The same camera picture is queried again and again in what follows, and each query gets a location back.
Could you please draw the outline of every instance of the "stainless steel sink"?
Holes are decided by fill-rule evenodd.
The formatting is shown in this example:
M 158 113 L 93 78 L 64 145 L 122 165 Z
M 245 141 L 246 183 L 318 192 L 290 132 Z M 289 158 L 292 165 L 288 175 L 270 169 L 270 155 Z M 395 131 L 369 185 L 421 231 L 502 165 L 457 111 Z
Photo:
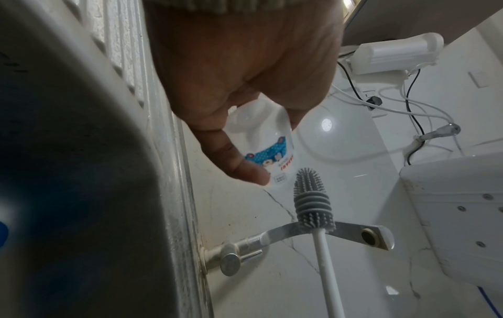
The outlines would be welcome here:
M 72 57 L 42 20 L 0 4 L 0 317 L 211 315 L 183 136 L 158 82 L 143 107 L 108 89 L 113 68 L 91 70 L 101 60 Z

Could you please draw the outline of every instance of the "plastic bottle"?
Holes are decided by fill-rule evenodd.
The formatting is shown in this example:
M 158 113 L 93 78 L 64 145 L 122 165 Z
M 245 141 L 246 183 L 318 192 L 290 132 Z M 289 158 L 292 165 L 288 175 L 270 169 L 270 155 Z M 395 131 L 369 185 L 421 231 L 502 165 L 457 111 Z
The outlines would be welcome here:
M 246 160 L 270 173 L 267 187 L 295 180 L 295 154 L 290 119 L 285 109 L 261 97 L 230 112 L 224 131 Z

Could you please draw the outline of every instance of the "silicone brush head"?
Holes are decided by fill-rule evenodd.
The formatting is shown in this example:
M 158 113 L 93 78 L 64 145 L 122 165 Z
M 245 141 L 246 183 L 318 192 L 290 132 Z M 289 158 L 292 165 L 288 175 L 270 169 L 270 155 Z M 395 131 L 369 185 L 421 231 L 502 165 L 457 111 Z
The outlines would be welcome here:
M 307 229 L 334 227 L 329 196 L 320 175 L 311 168 L 302 168 L 297 173 L 293 201 L 297 219 Z

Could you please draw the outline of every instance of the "hand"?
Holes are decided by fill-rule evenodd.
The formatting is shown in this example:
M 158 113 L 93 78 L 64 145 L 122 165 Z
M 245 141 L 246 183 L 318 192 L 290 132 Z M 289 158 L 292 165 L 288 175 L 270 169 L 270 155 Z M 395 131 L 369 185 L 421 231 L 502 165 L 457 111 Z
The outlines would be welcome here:
M 227 111 L 262 92 L 295 128 L 325 98 L 342 40 L 338 0 L 309 0 L 252 14 L 194 13 L 145 2 L 157 73 L 172 111 L 208 158 L 232 178 L 265 185 L 222 131 Z

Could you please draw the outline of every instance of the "white brush handle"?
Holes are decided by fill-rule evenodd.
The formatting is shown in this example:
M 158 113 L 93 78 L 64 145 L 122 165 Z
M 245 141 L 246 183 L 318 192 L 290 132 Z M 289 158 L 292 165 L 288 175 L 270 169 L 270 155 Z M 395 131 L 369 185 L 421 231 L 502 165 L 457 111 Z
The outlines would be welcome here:
M 315 229 L 313 231 L 313 238 L 329 318 L 345 318 L 341 295 L 339 294 L 339 288 L 335 280 L 334 267 L 332 266 L 332 259 L 330 258 L 329 246 L 326 243 L 325 229 Z

